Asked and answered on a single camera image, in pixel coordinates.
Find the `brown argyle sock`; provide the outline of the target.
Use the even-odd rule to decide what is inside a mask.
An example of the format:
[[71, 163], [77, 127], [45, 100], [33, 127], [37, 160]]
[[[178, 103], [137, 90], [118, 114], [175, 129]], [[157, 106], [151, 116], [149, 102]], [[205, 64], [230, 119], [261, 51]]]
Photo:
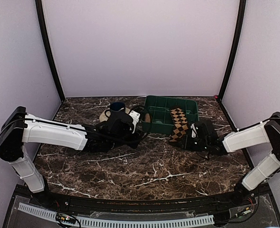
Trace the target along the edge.
[[179, 106], [174, 106], [170, 110], [170, 115], [174, 123], [173, 132], [168, 143], [175, 147], [180, 147], [180, 142], [189, 130], [187, 116]]

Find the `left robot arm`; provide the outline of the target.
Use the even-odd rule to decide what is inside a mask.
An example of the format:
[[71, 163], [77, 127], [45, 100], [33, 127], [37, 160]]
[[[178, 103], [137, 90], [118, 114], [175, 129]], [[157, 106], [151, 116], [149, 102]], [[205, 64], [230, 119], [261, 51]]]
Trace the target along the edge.
[[141, 117], [135, 110], [119, 111], [97, 125], [67, 124], [38, 118], [19, 106], [1, 128], [0, 159], [12, 166], [38, 202], [51, 207], [55, 197], [24, 144], [42, 143], [90, 153], [108, 152], [122, 145], [136, 148], [147, 136], [137, 127]]

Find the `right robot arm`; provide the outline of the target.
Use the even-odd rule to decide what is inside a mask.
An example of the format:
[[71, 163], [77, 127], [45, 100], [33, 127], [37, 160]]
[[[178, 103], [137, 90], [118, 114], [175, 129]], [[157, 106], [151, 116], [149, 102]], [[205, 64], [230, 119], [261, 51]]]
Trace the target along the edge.
[[240, 206], [248, 199], [250, 191], [280, 171], [280, 112], [225, 136], [218, 136], [211, 121], [192, 123], [182, 137], [181, 148], [217, 156], [243, 149], [269, 149], [266, 156], [235, 185], [230, 202]]

